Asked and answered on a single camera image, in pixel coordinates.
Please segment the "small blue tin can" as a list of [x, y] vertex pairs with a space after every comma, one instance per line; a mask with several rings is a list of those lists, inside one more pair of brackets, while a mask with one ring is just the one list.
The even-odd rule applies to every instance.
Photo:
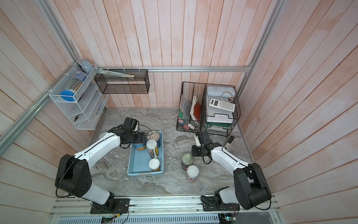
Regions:
[[143, 151], [146, 149], [146, 143], [133, 143], [132, 146], [138, 151]]

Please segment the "white lid tall jar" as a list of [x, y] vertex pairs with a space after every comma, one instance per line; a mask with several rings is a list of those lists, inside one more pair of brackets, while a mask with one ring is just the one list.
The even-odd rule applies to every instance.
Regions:
[[155, 140], [148, 140], [146, 148], [148, 149], [149, 155], [152, 159], [158, 158], [158, 144]]

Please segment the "light blue plastic basket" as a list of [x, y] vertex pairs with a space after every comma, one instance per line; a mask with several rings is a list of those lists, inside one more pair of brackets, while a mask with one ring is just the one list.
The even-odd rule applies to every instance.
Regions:
[[134, 145], [131, 145], [130, 157], [128, 162], [127, 174], [129, 176], [156, 176], [162, 175], [164, 172], [164, 146], [163, 132], [158, 131], [160, 136], [160, 147], [158, 148], [158, 160], [160, 161], [160, 170], [152, 171], [149, 167], [151, 157], [148, 150], [138, 151]]

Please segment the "white lid yellow jar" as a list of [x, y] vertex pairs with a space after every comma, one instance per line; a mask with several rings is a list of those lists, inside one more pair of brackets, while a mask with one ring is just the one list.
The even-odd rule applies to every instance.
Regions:
[[161, 170], [160, 161], [157, 158], [151, 159], [148, 165], [152, 172], [159, 172]]

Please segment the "blue label tin can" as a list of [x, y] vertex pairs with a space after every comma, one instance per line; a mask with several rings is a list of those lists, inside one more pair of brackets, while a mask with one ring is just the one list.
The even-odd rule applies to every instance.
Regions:
[[156, 131], [153, 131], [152, 134], [148, 135], [147, 140], [154, 140], [157, 143], [157, 147], [161, 146], [161, 137], [160, 134]]

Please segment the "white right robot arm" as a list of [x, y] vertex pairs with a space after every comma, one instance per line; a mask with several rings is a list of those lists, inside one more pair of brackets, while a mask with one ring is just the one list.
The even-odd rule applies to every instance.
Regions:
[[194, 157], [208, 157], [210, 161], [215, 161], [223, 166], [233, 175], [234, 186], [224, 187], [217, 190], [213, 197], [204, 200], [204, 204], [212, 204], [218, 210], [222, 210], [225, 205], [241, 206], [245, 210], [256, 208], [258, 205], [269, 201], [272, 194], [263, 174], [262, 168], [257, 163], [247, 163], [235, 157], [227, 149], [235, 139], [229, 137], [223, 146], [213, 142], [207, 131], [197, 132], [194, 137], [196, 144], [192, 146]]

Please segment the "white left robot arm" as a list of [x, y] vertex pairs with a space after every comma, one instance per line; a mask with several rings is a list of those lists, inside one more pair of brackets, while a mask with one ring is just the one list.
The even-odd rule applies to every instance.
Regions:
[[128, 148], [131, 144], [145, 142], [145, 132], [126, 131], [114, 127], [91, 146], [75, 155], [64, 155], [59, 162], [55, 186], [77, 198], [83, 198], [103, 212], [116, 207], [114, 194], [95, 185], [90, 169], [111, 150]]

